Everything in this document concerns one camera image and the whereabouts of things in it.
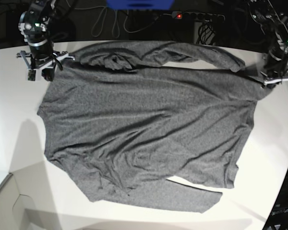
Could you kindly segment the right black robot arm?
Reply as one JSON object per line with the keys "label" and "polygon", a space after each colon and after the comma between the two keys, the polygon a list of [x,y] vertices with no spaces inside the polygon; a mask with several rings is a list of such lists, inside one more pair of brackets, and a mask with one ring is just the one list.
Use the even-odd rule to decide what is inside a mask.
{"label": "right black robot arm", "polygon": [[57,16],[55,0],[33,0],[27,11],[20,16],[18,29],[30,51],[21,50],[16,54],[27,67],[27,80],[37,81],[44,78],[53,81],[55,70],[63,70],[61,61],[75,57],[67,51],[55,51],[50,38],[49,26]]}

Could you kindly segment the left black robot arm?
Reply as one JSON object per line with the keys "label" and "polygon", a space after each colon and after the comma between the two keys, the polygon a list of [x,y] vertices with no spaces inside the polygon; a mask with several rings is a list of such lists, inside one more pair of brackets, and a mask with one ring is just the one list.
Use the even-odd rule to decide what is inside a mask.
{"label": "left black robot arm", "polygon": [[273,88],[288,81],[288,0],[249,0],[251,18],[269,44],[261,70],[263,85]]}

